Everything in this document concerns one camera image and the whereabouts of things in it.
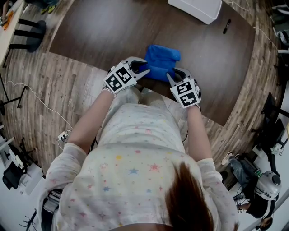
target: long brown hair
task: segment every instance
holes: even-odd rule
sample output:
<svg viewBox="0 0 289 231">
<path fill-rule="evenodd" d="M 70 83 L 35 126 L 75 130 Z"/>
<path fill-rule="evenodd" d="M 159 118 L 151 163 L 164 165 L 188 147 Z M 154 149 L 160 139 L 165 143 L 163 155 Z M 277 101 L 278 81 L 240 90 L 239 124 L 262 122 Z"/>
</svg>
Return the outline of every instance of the long brown hair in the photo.
<svg viewBox="0 0 289 231">
<path fill-rule="evenodd" d="M 214 222 L 200 184 L 182 162 L 175 169 L 175 179 L 166 193 L 166 206 L 174 230 L 213 231 Z"/>
</svg>

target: blue star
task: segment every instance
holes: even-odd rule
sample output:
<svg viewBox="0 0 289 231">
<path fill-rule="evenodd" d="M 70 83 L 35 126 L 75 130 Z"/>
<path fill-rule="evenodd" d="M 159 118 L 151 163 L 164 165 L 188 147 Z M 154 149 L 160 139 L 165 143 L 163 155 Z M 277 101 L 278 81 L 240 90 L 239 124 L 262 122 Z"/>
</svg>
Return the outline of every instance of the blue star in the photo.
<svg viewBox="0 0 289 231">
<path fill-rule="evenodd" d="M 136 170 L 135 168 L 130 169 L 129 171 L 130 171 L 130 174 L 133 174 L 133 173 L 134 173 L 134 174 L 137 174 L 137 172 L 138 172 L 138 170 Z"/>
<path fill-rule="evenodd" d="M 110 187 L 104 187 L 103 191 L 108 192 L 111 188 Z"/>
</svg>

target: blue towel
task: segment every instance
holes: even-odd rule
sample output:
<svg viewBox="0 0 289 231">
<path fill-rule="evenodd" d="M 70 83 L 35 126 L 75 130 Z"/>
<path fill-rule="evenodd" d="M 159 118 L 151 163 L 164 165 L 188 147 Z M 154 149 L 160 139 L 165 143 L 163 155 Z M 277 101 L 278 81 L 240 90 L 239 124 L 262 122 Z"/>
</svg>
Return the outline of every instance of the blue towel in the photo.
<svg viewBox="0 0 289 231">
<path fill-rule="evenodd" d="M 181 60 L 181 54 L 176 49 L 150 45 L 145 60 L 148 64 L 143 66 L 143 69 L 150 69 L 146 77 L 168 82 L 167 72 L 172 77 L 175 76 L 172 68 L 176 66 L 177 61 Z"/>
</svg>

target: star print shirt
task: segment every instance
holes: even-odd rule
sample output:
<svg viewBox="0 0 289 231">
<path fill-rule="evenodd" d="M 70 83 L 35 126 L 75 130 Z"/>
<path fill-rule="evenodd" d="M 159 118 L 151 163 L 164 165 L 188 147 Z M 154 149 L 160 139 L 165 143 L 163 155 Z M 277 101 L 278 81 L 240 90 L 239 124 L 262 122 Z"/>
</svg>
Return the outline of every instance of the star print shirt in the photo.
<svg viewBox="0 0 289 231">
<path fill-rule="evenodd" d="M 178 127 L 168 112 L 134 104 L 118 110 L 88 156 L 74 144 L 65 145 L 48 170 L 38 209 L 51 190 L 61 188 L 53 230 L 169 225 L 164 198 L 174 179 L 173 164 L 181 162 L 200 182 L 214 230 L 232 231 L 237 209 L 213 159 L 196 163 L 184 153 Z"/>
</svg>

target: dark wooden table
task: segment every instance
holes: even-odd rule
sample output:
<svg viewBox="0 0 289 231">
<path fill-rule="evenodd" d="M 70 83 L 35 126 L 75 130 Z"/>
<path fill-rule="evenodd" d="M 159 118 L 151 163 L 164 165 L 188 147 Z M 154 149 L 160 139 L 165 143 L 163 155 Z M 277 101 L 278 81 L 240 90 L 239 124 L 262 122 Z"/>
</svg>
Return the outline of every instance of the dark wooden table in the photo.
<svg viewBox="0 0 289 231">
<path fill-rule="evenodd" d="M 224 126 L 240 94 L 254 38 L 254 29 L 227 4 L 206 25 L 166 0 L 75 0 L 50 51 L 109 70 L 129 56 L 144 58 L 151 44 L 178 49 L 177 66 L 190 70 L 201 87 L 203 114 Z M 167 83 L 143 79 L 140 84 L 173 99 Z"/>
</svg>

